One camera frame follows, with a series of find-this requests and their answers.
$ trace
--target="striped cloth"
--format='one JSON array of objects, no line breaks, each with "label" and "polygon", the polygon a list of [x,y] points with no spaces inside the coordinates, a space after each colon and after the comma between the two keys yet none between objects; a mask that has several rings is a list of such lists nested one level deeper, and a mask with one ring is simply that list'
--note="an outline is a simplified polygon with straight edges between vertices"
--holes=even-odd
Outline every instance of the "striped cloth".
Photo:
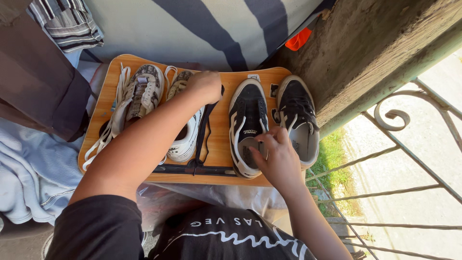
[{"label": "striped cloth", "polygon": [[83,0],[33,0],[27,10],[64,53],[104,44]]}]

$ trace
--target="person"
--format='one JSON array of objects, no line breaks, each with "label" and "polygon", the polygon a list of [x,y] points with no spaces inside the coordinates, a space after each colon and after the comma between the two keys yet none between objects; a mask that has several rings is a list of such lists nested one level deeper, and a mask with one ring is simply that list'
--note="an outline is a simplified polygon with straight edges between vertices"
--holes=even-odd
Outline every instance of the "person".
[{"label": "person", "polygon": [[46,259],[352,259],[305,186],[298,155],[281,127],[256,137],[267,146],[267,159],[255,149],[252,154],[284,198],[295,238],[251,210],[206,206],[170,217],[145,258],[136,189],[192,115],[220,99],[219,73],[197,73],[183,92],[112,140],[56,219]]}]

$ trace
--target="orange object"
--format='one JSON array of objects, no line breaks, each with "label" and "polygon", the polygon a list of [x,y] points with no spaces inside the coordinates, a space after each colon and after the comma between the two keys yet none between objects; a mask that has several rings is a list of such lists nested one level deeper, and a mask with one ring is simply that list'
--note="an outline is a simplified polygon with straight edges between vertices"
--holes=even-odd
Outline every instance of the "orange object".
[{"label": "orange object", "polygon": [[312,31],[310,29],[305,27],[301,32],[286,42],[286,47],[293,51],[298,50],[306,43],[306,41],[308,41],[308,37],[310,37],[311,32]]}]

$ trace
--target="shoe tongue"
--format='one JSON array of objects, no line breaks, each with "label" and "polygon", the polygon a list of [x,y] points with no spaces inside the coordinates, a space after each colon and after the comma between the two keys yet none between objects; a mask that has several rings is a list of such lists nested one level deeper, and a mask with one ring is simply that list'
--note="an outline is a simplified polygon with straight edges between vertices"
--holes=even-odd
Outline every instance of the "shoe tongue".
[{"label": "shoe tongue", "polygon": [[263,129],[261,128],[260,118],[246,117],[244,126],[239,132],[239,139],[237,140],[237,142],[240,142],[247,137],[255,137],[262,133],[263,133]]}]

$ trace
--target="black sneaker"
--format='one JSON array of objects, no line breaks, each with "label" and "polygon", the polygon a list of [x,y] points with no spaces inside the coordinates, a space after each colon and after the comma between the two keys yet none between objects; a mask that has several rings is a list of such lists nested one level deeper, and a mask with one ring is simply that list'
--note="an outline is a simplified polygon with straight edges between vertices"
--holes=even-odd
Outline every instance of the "black sneaker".
[{"label": "black sneaker", "polygon": [[287,128],[302,169],[308,169],[319,152],[319,127],[310,91],[300,77],[290,75],[279,84],[277,100],[281,127]]},{"label": "black sneaker", "polygon": [[230,143],[233,168],[236,175],[255,178],[261,174],[252,158],[250,146],[266,158],[268,150],[254,137],[268,132],[265,93],[255,79],[244,80],[234,92],[229,108]]}]

